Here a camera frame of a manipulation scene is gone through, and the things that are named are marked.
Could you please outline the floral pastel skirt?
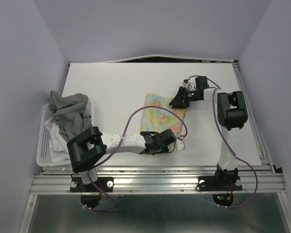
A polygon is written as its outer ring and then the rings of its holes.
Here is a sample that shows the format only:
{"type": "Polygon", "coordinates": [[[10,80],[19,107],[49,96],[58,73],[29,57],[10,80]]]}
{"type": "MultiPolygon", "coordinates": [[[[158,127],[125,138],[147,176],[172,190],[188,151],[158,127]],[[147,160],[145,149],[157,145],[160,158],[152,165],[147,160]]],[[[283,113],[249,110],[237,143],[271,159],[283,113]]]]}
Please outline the floral pastel skirt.
{"type": "MultiPolygon", "coordinates": [[[[169,106],[171,98],[161,97],[157,94],[149,93],[145,98],[145,106],[158,106],[170,110],[179,118],[184,120],[186,109],[172,109],[169,106]]],[[[173,114],[160,108],[146,108],[143,110],[141,131],[161,133],[166,129],[171,129],[175,135],[182,132],[182,123],[173,114]]]]}

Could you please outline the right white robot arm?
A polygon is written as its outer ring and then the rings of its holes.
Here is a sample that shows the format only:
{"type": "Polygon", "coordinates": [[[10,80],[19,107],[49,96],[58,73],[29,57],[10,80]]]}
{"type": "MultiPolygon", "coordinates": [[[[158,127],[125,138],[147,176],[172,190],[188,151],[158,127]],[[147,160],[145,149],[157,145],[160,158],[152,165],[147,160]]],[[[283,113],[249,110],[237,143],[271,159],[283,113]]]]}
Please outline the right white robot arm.
{"type": "Polygon", "coordinates": [[[241,130],[248,120],[247,108],[242,91],[224,92],[217,83],[209,86],[211,79],[194,75],[195,86],[190,88],[189,79],[183,81],[169,106],[186,109],[193,101],[212,102],[214,121],[222,138],[221,154],[215,174],[198,178],[198,191],[240,191],[242,184],[238,175],[236,151],[241,130]]]}

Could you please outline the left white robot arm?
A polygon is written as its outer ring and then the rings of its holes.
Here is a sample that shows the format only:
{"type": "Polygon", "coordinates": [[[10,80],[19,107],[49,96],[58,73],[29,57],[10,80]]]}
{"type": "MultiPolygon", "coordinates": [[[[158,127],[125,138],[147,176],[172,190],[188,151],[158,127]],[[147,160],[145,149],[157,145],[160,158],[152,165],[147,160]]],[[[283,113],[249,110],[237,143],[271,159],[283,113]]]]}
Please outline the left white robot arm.
{"type": "Polygon", "coordinates": [[[95,166],[105,155],[134,153],[155,155],[170,153],[177,147],[178,139],[171,129],[158,132],[140,132],[120,136],[103,133],[98,127],[91,127],[67,142],[72,170],[81,177],[81,185],[87,191],[98,187],[95,166]]]}

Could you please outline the grey skirt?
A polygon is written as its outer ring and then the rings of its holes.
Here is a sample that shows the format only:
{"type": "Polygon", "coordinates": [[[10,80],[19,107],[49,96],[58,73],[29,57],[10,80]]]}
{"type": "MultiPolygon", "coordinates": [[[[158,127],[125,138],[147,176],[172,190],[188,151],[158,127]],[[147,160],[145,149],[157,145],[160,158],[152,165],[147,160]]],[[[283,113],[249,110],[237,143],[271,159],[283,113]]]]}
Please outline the grey skirt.
{"type": "Polygon", "coordinates": [[[56,91],[50,92],[48,106],[66,142],[93,126],[92,116],[86,112],[87,103],[87,95],[81,93],[61,97],[56,91]]]}

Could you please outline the white skirt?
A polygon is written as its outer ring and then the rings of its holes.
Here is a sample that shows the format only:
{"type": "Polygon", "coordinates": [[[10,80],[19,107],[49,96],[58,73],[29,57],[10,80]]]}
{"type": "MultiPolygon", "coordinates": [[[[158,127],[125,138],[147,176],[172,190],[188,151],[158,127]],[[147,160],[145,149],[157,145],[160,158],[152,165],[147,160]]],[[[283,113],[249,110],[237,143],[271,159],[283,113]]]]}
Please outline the white skirt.
{"type": "Polygon", "coordinates": [[[49,151],[52,162],[58,163],[70,160],[66,141],[60,135],[59,126],[49,119],[45,122],[45,127],[50,134],[49,151]]]}

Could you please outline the white plastic laundry basket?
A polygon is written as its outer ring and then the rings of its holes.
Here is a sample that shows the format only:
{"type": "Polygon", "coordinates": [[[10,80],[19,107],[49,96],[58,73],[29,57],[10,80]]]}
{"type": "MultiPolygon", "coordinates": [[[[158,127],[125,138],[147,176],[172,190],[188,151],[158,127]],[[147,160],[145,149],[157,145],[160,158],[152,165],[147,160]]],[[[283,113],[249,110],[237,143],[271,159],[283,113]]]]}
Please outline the white plastic laundry basket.
{"type": "MultiPolygon", "coordinates": [[[[92,123],[93,123],[93,104],[91,100],[88,98],[88,103],[86,106],[86,112],[90,113],[92,116],[92,123]]],[[[40,122],[40,131],[39,131],[39,138],[38,138],[38,146],[37,146],[37,156],[36,156],[36,162],[39,166],[59,166],[59,165],[66,165],[70,164],[70,160],[54,163],[51,160],[50,157],[50,151],[49,151],[49,140],[50,140],[50,134],[45,127],[45,122],[49,119],[53,120],[52,113],[49,109],[49,103],[47,103],[43,107],[42,111],[42,118],[40,122]]]]}

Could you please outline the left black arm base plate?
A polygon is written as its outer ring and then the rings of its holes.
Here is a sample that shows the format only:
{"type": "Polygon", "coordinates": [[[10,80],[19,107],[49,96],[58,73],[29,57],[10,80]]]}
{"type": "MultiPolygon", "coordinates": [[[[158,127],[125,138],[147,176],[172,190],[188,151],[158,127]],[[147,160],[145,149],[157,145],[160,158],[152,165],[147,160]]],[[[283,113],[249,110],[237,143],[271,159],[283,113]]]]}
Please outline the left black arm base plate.
{"type": "MultiPolygon", "coordinates": [[[[110,193],[113,192],[114,178],[113,177],[98,177],[95,184],[103,191],[110,193]]],[[[90,183],[84,184],[81,177],[72,177],[70,184],[70,192],[82,193],[82,192],[98,192],[98,190],[90,183]]]]}

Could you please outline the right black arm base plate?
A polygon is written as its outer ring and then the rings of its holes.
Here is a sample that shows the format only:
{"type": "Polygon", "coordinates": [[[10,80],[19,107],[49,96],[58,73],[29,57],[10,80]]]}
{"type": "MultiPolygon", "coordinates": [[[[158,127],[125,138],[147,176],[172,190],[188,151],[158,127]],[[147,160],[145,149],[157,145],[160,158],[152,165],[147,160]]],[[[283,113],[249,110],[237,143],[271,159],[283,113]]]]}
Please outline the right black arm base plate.
{"type": "Polygon", "coordinates": [[[215,176],[199,176],[195,188],[201,192],[241,191],[243,189],[240,177],[218,180],[215,176]]]}

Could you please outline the aluminium frame rail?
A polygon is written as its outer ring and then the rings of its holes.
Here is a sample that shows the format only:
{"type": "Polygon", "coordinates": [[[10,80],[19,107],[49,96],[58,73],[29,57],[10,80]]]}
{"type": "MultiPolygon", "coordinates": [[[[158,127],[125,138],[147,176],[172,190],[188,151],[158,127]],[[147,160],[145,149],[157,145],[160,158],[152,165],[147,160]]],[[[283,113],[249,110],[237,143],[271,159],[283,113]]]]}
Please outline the aluminium frame rail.
{"type": "MultiPolygon", "coordinates": [[[[200,183],[199,177],[211,175],[214,166],[136,166],[115,167],[103,166],[97,169],[99,177],[113,178],[113,194],[142,195],[142,194],[199,194],[196,190],[200,183]]],[[[254,171],[246,166],[240,166],[239,175],[242,181],[240,194],[251,194],[258,181],[257,193],[274,193],[279,198],[280,207],[291,232],[291,211],[286,195],[286,182],[282,173],[276,173],[269,164],[255,166],[254,171]]],[[[30,229],[33,212],[39,195],[72,195],[72,188],[79,182],[77,174],[67,167],[44,168],[35,175],[30,187],[25,213],[19,232],[27,233],[30,229]]]]}

